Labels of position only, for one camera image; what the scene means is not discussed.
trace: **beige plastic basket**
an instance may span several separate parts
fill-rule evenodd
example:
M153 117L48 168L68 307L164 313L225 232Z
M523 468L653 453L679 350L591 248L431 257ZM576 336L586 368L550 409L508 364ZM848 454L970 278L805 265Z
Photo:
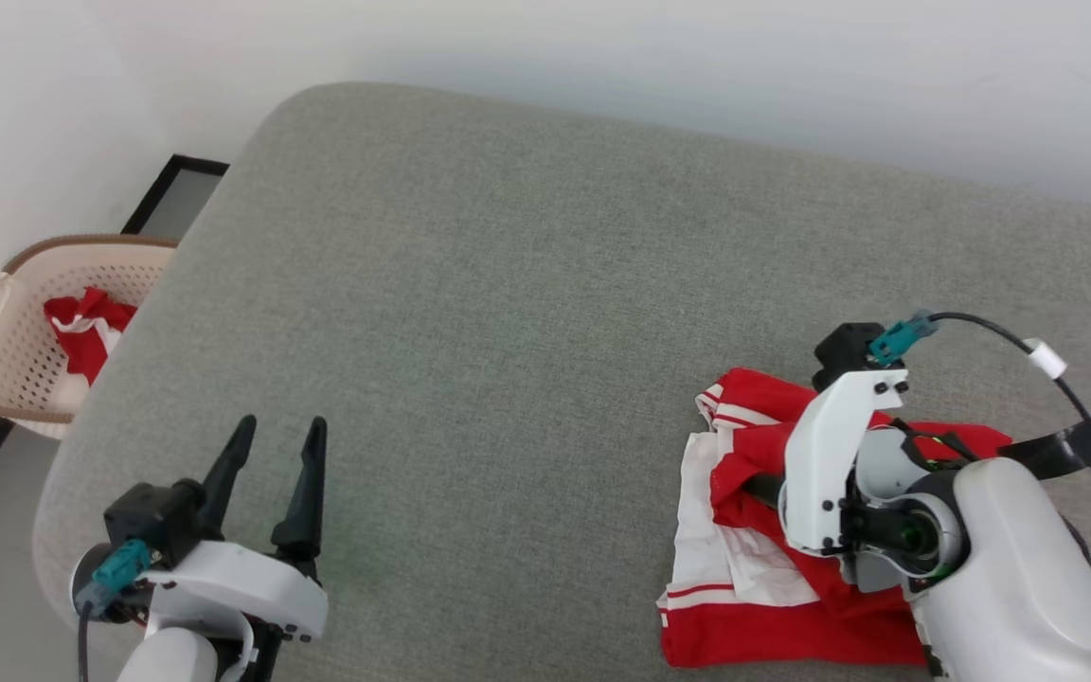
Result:
M86 286L140 306L173 254L176 241L83 236L41 241L0 275L0 416L60 440L87 394L65 371L67 356L45 320L50 298L83 296Z

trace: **black baseboard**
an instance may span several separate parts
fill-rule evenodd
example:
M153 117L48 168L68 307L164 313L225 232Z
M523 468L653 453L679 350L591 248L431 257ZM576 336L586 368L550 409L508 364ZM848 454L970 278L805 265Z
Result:
M168 193L170 184L175 182L175 178L178 177L179 171L191 171L191 172L203 172L205 175L217 175L221 176L226 174L226 170L230 168L229 164L224 164L220 161L212 161L208 159L195 159L193 156L184 156L181 154L175 154L170 156L170 160L166 163L163 167L159 176L155 178L154 184L151 189L146 191L146 195L142 198L142 202L134 208L133 215L129 216L129 222L125 223L125 228L121 229L121 234L139 234L143 227L146 227L146 223L154 215L154 208L159 205L164 195ZM11 429L14 428L14 423L7 419L0 419L0 448L3 446L3 441L11 433Z

